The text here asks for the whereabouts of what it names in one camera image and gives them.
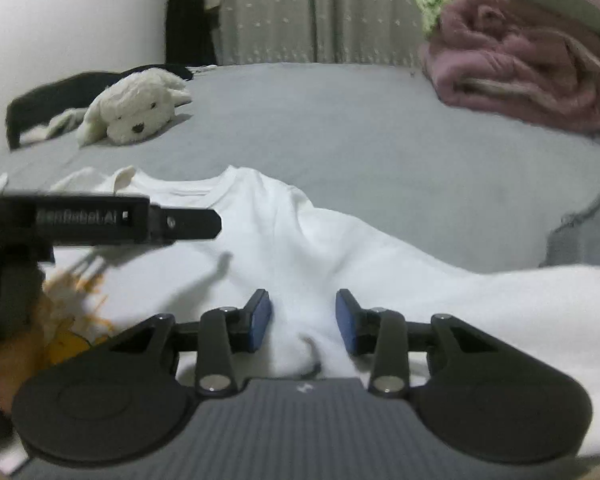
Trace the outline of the person's left hand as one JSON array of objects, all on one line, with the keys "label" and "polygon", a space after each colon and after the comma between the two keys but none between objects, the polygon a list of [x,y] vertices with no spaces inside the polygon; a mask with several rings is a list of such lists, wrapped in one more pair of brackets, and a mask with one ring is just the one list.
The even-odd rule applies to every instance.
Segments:
[{"label": "person's left hand", "polygon": [[40,292],[29,308],[24,329],[0,342],[0,413],[8,422],[12,422],[12,406],[22,385],[50,366],[52,330],[45,309],[52,305],[46,292]]}]

